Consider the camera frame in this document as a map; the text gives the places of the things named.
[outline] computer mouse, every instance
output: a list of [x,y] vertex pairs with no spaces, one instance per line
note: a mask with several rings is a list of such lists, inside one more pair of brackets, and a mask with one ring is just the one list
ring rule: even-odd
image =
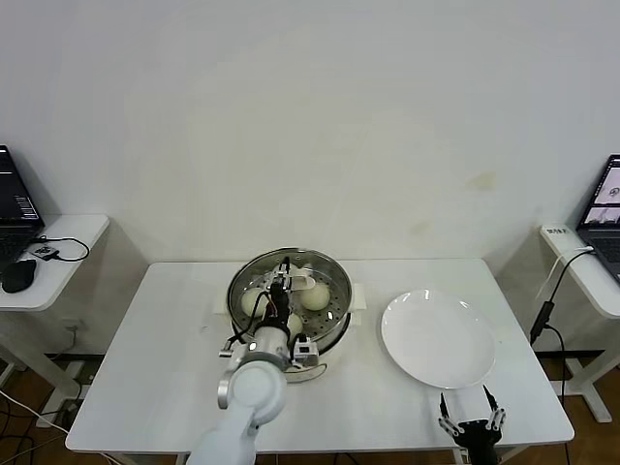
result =
[[28,289],[35,279],[37,261],[22,260],[9,264],[2,271],[2,289],[5,293],[14,294]]

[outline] laptop screen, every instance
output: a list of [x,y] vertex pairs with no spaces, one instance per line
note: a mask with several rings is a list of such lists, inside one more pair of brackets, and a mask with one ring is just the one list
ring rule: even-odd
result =
[[620,155],[609,158],[579,226],[620,228]]
[[9,150],[0,145],[0,225],[39,223],[41,219],[23,185]]

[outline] stainless steel steamer basket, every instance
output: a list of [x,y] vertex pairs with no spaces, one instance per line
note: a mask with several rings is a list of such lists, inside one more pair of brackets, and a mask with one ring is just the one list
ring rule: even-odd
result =
[[[318,283],[329,286],[329,304],[321,311],[305,309],[299,301],[298,292],[293,292],[291,299],[293,313],[303,322],[302,332],[315,341],[320,354],[324,354],[342,338],[349,327],[352,286],[349,276],[336,260],[314,250],[278,249],[262,254],[243,266],[232,279],[227,293],[233,330],[239,332],[250,323],[250,317],[241,309],[243,293],[250,288],[261,287],[266,275],[285,257],[289,257],[291,264],[299,268],[309,268],[311,276]],[[252,322],[251,329],[243,336],[244,342],[254,340],[255,325],[259,321],[255,319]]]

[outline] white plate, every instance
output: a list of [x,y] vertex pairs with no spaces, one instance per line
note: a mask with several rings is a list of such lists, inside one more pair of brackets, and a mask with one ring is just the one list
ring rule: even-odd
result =
[[438,291],[411,291],[394,299],[381,333],[403,370],[437,388],[475,385],[495,363],[495,339],[482,314]]

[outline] floor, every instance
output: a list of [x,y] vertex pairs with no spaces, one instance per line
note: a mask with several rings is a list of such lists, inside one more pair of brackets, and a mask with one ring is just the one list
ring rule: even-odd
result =
[[[551,379],[559,379],[561,375],[561,363],[559,360],[545,360],[543,366]],[[94,373],[97,366],[90,365],[80,375],[82,383]],[[570,443],[571,460],[573,465],[605,465],[620,463],[620,370],[615,369],[605,375],[597,383],[597,388],[603,396],[611,414],[617,419],[613,423],[598,424],[592,418],[585,403],[577,397],[567,398],[566,408],[573,422],[575,439]],[[41,408],[46,397],[50,394],[49,384],[30,370],[15,372],[5,384],[4,390],[17,400],[31,407]],[[0,400],[0,411],[7,412],[6,402]],[[25,416],[27,412],[18,406],[11,406],[13,415]],[[70,424],[72,415],[65,417],[65,424]],[[0,423],[4,428],[7,416],[0,415]],[[42,429],[34,427],[34,421],[29,418],[10,418],[6,423],[6,429],[0,437],[0,465],[8,465],[5,462],[9,457],[16,454],[19,437],[28,434],[36,445],[42,444],[53,438],[58,438],[48,445],[35,451],[33,457],[27,452],[12,465],[108,465],[105,458],[99,455],[75,454],[65,449],[63,434],[54,429]],[[19,450],[31,448],[30,440],[21,441]],[[259,456],[257,465],[333,465],[333,454],[311,455],[273,455]],[[452,463],[451,453],[439,452],[393,452],[393,453],[356,453],[353,458],[359,465],[439,465]],[[154,458],[153,464],[173,465],[173,457]],[[510,462],[511,465],[564,465],[566,459],[562,446],[546,446],[529,448]],[[355,462],[345,454],[337,457],[337,465],[355,465]]]

